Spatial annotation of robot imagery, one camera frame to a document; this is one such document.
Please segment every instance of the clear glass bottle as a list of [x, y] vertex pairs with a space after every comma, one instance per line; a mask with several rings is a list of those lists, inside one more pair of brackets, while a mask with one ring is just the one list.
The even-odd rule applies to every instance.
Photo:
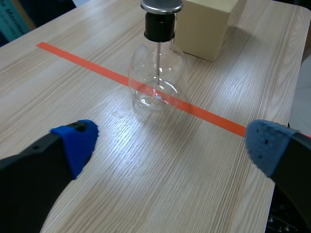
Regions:
[[181, 0], [142, 0], [147, 11], [145, 41], [131, 59], [129, 88], [134, 104], [151, 111], [176, 107], [188, 86], [188, 65], [183, 52], [173, 44], [174, 13]]
[[176, 107], [184, 99], [188, 85], [183, 52], [172, 41], [161, 43], [158, 67], [157, 54], [157, 43], [146, 39], [134, 52], [129, 69], [134, 103], [151, 111]]

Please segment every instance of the table surface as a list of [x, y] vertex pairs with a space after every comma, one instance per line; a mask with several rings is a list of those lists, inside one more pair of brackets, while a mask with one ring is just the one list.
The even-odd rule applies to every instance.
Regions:
[[[286, 124], [309, 21], [307, 9], [248, 0], [216, 62], [186, 55], [189, 102], [243, 126]], [[264, 232], [274, 184], [242, 137], [177, 109], [159, 124], [133, 109], [126, 86], [36, 47], [126, 75], [143, 30], [139, 0], [92, 0], [0, 49], [2, 158], [78, 119], [100, 128], [42, 232]]]

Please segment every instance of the orange tape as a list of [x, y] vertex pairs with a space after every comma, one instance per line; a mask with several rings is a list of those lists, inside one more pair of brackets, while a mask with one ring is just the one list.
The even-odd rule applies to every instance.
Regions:
[[[59, 57], [62, 57], [68, 61], [71, 61], [79, 66], [82, 66], [86, 69], [89, 69], [95, 73], [98, 73], [100, 75], [103, 75], [111, 80], [114, 80], [118, 83], [121, 83], [125, 86], [128, 86], [129, 84], [129, 80], [128, 77], [125, 77], [121, 74], [118, 74], [112, 70], [106, 69], [98, 64], [95, 64], [93, 62], [90, 62], [88, 60], [85, 60], [81, 57], [78, 57], [76, 55], [73, 55], [69, 52], [66, 52], [64, 50], [61, 50], [53, 45], [47, 44], [45, 42], [41, 42], [39, 44], [37, 44], [37, 46], [43, 50], [46, 50], [50, 53], [53, 53]], [[145, 85], [139, 82], [135, 82], [132, 87], [134, 87], [135, 89], [140, 86], [140, 85]], [[176, 99], [175, 97], [172, 96], [168, 96], [168, 98], [170, 99], [169, 103], [175, 102], [178, 99]], [[217, 125], [225, 130], [228, 130], [232, 133], [235, 133], [239, 136], [245, 137], [245, 127], [242, 125], [239, 125], [233, 121], [230, 121], [228, 119], [225, 119], [221, 116], [218, 116], [216, 114], [213, 114], [209, 111], [206, 111], [202, 108], [199, 108], [197, 106], [194, 106], [188, 102], [182, 101], [182, 100], [178, 100], [179, 104], [177, 105], [177, 108], [192, 114], [198, 118], [201, 118], [202, 120], [208, 121], [214, 125]]]

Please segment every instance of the blue gripper pad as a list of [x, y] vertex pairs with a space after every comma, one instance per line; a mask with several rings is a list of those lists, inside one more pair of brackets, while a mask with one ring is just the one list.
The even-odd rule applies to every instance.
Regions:
[[63, 140], [67, 162], [74, 180], [90, 159], [98, 137], [98, 127], [93, 121], [79, 120], [78, 122], [84, 123], [85, 127], [82, 130], [76, 130], [70, 125], [51, 129], [51, 133], [58, 134]]
[[296, 130], [267, 120], [254, 120], [246, 128], [246, 148], [253, 163], [271, 177]]

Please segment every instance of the white surface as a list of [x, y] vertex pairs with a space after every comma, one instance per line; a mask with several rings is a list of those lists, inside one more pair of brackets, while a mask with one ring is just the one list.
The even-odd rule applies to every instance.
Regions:
[[300, 68], [290, 125], [293, 129], [311, 135], [311, 56]]
[[88, 1], [90, 0], [73, 0], [73, 3], [76, 5], [76, 7], [79, 7]]

